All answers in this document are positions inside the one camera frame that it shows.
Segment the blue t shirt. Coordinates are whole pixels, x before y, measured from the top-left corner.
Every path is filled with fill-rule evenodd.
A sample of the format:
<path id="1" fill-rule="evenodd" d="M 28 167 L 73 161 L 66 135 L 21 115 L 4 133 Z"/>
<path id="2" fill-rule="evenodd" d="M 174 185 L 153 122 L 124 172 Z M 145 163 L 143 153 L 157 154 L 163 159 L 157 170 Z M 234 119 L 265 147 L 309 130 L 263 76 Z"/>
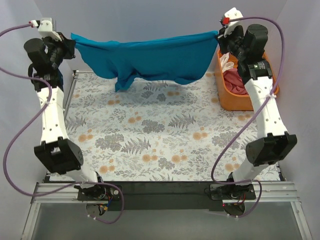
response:
<path id="1" fill-rule="evenodd" d="M 140 42 L 98 42 L 72 33 L 76 49 L 93 72 L 116 78 L 126 91 L 136 78 L 188 85 L 203 77 L 215 54 L 217 31 Z"/>

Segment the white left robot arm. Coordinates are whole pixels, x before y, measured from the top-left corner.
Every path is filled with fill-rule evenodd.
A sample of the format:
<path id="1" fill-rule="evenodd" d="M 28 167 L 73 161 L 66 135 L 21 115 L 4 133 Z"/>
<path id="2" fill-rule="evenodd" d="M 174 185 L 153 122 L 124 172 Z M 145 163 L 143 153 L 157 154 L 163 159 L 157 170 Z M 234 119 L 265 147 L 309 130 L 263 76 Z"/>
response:
<path id="1" fill-rule="evenodd" d="M 23 45 L 31 60 L 30 71 L 40 105 L 45 107 L 42 114 L 42 134 L 40 145 L 34 153 L 50 173 L 65 175 L 78 182 L 80 188 L 89 189 L 95 200 L 106 196 L 106 187 L 99 183 L 98 174 L 84 165 L 83 153 L 67 134 L 64 119 L 63 76 L 59 66 L 63 60 L 75 58 L 75 41 L 62 38 L 60 41 L 47 36 L 32 38 Z"/>

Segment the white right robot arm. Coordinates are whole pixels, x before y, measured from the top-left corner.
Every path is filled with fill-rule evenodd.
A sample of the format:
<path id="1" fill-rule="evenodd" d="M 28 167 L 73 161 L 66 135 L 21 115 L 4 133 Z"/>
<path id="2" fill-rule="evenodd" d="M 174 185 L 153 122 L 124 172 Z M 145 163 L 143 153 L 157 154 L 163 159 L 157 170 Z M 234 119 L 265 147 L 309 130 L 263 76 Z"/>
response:
<path id="1" fill-rule="evenodd" d="M 273 72 L 264 57 L 268 29 L 251 24 L 246 30 L 229 23 L 219 30 L 217 41 L 223 54 L 237 59 L 237 72 L 247 91 L 257 124 L 257 140 L 245 147 L 246 160 L 232 172 L 222 190 L 237 199 L 250 190 L 252 180 L 265 168 L 283 160 L 297 144 L 280 116 L 274 94 Z"/>

